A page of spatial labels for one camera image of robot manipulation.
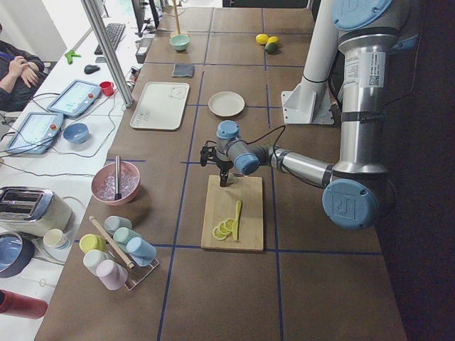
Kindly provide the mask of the bamboo cutting board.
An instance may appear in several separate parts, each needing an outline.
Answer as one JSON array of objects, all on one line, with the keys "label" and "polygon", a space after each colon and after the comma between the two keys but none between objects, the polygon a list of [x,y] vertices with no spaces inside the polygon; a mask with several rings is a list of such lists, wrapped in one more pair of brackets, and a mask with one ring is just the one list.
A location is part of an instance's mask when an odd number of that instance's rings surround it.
[{"label": "bamboo cutting board", "polygon": [[[235,218],[235,206],[242,201],[238,241],[232,233],[225,240],[213,238],[212,231],[221,222]],[[234,177],[234,183],[220,187],[220,178],[208,178],[201,247],[236,251],[262,251],[264,249],[264,222],[262,179],[259,177]]]}]

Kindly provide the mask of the mint cup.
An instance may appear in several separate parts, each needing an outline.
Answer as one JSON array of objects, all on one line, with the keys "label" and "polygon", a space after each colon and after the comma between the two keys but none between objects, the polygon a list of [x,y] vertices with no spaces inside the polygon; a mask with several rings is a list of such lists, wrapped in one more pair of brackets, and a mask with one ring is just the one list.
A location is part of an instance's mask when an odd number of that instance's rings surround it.
[{"label": "mint cup", "polygon": [[125,253],[127,253],[127,243],[135,237],[141,237],[141,235],[127,227],[119,227],[113,234],[113,240]]}]

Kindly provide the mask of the pink bowl with ice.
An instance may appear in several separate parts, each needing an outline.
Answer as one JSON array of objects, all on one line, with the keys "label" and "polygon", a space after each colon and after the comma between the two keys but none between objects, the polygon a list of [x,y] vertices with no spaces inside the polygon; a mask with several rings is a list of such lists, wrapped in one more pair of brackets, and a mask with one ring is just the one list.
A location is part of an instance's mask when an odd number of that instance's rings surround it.
[{"label": "pink bowl with ice", "polygon": [[133,163],[122,161],[118,178],[115,163],[109,163],[93,178],[92,195],[107,205],[124,205],[131,202],[139,193],[140,180],[139,169]]}]

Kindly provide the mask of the clear acrylic cup rack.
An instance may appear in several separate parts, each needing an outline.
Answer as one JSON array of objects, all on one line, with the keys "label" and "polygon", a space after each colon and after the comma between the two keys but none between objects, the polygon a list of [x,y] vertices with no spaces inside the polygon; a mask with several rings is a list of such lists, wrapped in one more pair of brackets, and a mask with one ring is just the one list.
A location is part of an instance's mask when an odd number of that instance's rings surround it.
[{"label": "clear acrylic cup rack", "polygon": [[131,291],[137,285],[139,285],[155,268],[159,266],[158,259],[154,259],[149,265],[147,266],[138,266],[137,264],[132,268],[128,268],[120,255],[114,250],[114,248],[107,244],[106,246],[107,253],[113,258],[115,262],[123,266],[128,273],[128,277],[125,281],[125,288]]}]

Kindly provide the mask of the yellow lemon front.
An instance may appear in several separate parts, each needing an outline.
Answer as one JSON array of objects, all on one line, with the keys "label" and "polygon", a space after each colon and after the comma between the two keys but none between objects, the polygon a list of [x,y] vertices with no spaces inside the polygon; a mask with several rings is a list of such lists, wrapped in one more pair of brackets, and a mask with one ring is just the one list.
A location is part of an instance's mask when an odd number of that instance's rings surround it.
[{"label": "yellow lemon front", "polygon": [[259,45],[265,46],[269,40],[269,36],[267,34],[261,33],[256,35],[255,41]]}]

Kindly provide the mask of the yellow lemon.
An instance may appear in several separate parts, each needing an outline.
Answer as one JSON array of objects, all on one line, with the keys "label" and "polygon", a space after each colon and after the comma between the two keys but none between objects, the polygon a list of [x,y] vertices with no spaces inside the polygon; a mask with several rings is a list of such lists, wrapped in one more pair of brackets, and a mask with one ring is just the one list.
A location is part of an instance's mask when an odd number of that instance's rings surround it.
[{"label": "yellow lemon", "polygon": [[259,45],[265,46],[269,40],[269,36],[267,34],[261,33],[256,35],[255,41]]},{"label": "yellow lemon", "polygon": [[277,36],[270,36],[267,41],[268,44],[274,43],[278,44],[279,43],[279,38]]}]

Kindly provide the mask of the yellow lemon rear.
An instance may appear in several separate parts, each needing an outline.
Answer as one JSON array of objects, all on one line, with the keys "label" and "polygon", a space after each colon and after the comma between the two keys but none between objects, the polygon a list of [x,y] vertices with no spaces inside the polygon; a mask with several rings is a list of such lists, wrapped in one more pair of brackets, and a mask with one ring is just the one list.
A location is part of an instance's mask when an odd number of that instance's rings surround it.
[{"label": "yellow lemon rear", "polygon": [[277,36],[270,36],[267,41],[268,44],[274,43],[278,44],[279,43],[279,38]]}]

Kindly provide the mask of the red mug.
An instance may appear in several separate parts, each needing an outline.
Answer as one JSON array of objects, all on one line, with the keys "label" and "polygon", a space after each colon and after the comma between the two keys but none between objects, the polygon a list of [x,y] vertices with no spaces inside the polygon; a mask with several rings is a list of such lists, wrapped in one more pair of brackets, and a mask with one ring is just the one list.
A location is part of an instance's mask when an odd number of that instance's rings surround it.
[{"label": "red mug", "polygon": [[110,97],[114,94],[114,83],[110,81],[101,82],[100,89],[104,96]]}]

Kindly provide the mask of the yellow cup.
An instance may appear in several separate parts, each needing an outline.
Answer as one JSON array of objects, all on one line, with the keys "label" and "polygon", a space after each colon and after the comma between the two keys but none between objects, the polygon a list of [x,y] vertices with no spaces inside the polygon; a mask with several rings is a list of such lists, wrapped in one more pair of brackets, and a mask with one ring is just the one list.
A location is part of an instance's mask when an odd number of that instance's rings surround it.
[{"label": "yellow cup", "polygon": [[86,254],[94,249],[99,251],[106,250],[106,241],[103,236],[98,234],[86,234],[79,241],[79,248]]}]

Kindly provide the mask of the wooden stand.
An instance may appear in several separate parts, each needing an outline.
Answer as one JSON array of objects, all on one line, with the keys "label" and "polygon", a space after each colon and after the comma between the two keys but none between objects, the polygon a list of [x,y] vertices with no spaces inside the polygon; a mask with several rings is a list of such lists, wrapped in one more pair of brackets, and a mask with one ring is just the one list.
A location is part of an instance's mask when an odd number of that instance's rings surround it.
[{"label": "wooden stand", "polygon": [[176,23],[176,31],[171,34],[171,39],[174,39],[175,41],[181,42],[181,43],[188,43],[190,41],[190,38],[186,31],[181,30],[176,0],[172,1],[172,6],[173,6],[173,17],[174,17],[175,23]]}]

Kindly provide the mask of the cream paper cup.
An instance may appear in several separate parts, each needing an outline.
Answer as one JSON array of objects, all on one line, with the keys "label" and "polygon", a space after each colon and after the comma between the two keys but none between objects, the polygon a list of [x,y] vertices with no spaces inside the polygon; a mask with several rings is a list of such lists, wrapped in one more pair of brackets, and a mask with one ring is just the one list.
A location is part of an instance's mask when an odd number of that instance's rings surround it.
[{"label": "cream paper cup", "polygon": [[70,246],[70,240],[61,229],[47,231],[43,236],[43,243],[52,249],[67,249]]}]

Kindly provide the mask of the black monitor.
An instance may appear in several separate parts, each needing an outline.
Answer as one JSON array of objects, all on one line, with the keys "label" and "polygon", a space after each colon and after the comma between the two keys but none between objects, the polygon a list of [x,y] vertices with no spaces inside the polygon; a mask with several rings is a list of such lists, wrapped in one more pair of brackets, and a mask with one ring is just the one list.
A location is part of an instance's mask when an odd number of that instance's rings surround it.
[{"label": "black monitor", "polygon": [[[136,34],[141,38],[147,28],[154,32],[159,27],[159,15],[154,1],[131,0],[131,3],[136,19]],[[146,19],[147,8],[151,10],[150,19]]]}]

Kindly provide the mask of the near teach pendant tablet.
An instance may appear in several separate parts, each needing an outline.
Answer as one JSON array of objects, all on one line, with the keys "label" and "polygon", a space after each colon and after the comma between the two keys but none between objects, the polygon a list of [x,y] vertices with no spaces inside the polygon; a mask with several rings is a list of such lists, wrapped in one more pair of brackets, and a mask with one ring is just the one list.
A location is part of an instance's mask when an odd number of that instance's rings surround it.
[{"label": "near teach pendant tablet", "polygon": [[6,147],[9,154],[43,154],[53,144],[63,126],[61,113],[28,113]]}]

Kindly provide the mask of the cream toaster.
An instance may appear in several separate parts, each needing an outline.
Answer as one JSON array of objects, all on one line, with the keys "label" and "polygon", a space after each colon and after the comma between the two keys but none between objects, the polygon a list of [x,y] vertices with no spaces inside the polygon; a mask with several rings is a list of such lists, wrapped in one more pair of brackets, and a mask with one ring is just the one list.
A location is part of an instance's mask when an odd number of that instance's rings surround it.
[{"label": "cream toaster", "polygon": [[37,237],[51,229],[64,230],[70,206],[52,190],[25,186],[1,188],[1,227]]}]

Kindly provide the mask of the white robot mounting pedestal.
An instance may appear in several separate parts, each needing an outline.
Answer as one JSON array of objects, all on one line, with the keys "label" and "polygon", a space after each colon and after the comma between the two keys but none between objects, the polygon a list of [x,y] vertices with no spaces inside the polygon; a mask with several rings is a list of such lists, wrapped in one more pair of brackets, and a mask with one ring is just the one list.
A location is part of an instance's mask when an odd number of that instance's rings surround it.
[{"label": "white robot mounting pedestal", "polygon": [[338,51],[338,29],[333,23],[335,1],[319,7],[301,82],[282,92],[285,124],[333,124],[328,79]]}]

